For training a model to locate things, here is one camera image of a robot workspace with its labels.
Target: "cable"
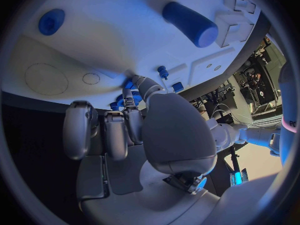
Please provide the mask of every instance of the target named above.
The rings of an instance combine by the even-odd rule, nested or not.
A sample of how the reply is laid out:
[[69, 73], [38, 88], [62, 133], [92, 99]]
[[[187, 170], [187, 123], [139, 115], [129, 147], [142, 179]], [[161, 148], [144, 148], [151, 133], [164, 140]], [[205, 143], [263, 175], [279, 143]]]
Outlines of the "cable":
[[234, 115], [231, 115], [229, 112], [227, 112], [227, 111], [225, 111], [225, 110], [222, 110], [222, 109], [218, 109], [218, 110], [215, 110], [213, 113], [212, 113], [212, 115], [211, 116], [213, 116], [216, 112], [218, 112], [218, 111], [222, 111], [222, 112], [224, 112], [224, 113], [227, 113], [230, 117], [232, 117], [234, 120], [236, 120], [238, 123], [240, 123], [240, 124], [244, 124], [244, 125], [246, 125], [246, 126], [254, 126], [254, 127], [258, 127], [258, 128], [261, 128], [261, 129], [265, 129], [265, 130], [270, 130], [270, 131], [272, 131], [272, 130], [276, 130], [276, 128], [273, 128], [273, 129], [267, 129], [267, 128], [265, 128], [265, 127], [263, 127], [263, 126], [258, 126], [258, 125], [255, 125], [255, 124], [251, 124], [251, 123], [247, 123], [247, 122], [241, 122], [240, 120], [238, 120]]

